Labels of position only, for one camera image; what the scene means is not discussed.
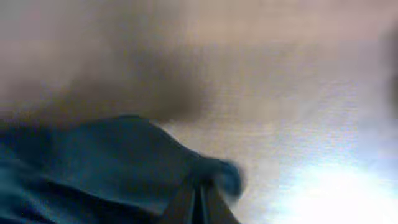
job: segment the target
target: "teal fabric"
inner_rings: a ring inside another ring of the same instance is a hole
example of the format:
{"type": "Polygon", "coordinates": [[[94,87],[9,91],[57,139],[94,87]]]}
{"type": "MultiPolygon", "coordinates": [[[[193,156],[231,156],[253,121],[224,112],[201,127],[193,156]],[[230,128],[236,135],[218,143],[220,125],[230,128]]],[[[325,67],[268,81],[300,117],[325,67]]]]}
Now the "teal fabric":
{"type": "Polygon", "coordinates": [[[241,193],[232,163],[137,116],[0,133],[0,223],[154,223],[187,178],[241,193]]]}

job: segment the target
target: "blue cloth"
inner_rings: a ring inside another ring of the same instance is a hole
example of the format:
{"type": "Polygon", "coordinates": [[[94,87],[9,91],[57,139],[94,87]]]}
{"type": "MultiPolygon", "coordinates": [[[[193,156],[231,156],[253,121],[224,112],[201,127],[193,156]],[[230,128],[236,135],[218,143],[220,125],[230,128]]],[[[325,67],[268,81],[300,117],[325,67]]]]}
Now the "blue cloth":
{"type": "Polygon", "coordinates": [[[68,130],[8,128],[0,133],[0,223],[155,223],[185,179],[203,177],[241,193],[230,162],[202,157],[137,116],[68,130]]]}

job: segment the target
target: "beige surface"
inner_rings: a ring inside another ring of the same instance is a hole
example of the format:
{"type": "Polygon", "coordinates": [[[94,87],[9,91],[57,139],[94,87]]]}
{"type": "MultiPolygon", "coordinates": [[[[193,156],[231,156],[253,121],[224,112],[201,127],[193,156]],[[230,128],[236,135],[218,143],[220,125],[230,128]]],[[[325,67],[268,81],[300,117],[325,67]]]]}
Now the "beige surface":
{"type": "Polygon", "coordinates": [[[242,223],[276,222],[295,172],[316,158],[394,155],[386,49],[395,1],[37,2],[41,17],[0,16],[2,117],[167,121],[188,102],[194,116],[161,125],[241,165],[246,190],[233,210],[242,223]]]}

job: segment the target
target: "clothing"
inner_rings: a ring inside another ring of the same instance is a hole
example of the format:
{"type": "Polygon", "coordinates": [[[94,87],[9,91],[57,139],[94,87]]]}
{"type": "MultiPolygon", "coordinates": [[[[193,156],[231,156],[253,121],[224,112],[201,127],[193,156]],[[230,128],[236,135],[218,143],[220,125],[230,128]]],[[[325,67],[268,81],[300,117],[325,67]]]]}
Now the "clothing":
{"type": "Polygon", "coordinates": [[[230,162],[202,157],[138,116],[77,128],[0,133],[0,223],[155,223],[187,178],[219,177],[238,196],[230,162]]]}

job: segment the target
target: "floor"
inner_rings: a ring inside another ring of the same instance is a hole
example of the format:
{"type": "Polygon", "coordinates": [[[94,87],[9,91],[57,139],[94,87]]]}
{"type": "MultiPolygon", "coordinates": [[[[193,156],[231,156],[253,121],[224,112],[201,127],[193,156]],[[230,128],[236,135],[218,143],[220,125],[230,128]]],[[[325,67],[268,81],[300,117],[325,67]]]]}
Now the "floor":
{"type": "Polygon", "coordinates": [[[36,6],[40,18],[1,15],[3,120],[153,119],[242,167],[244,195],[232,206],[241,223],[398,220],[389,210],[395,1],[54,2],[36,6]]]}

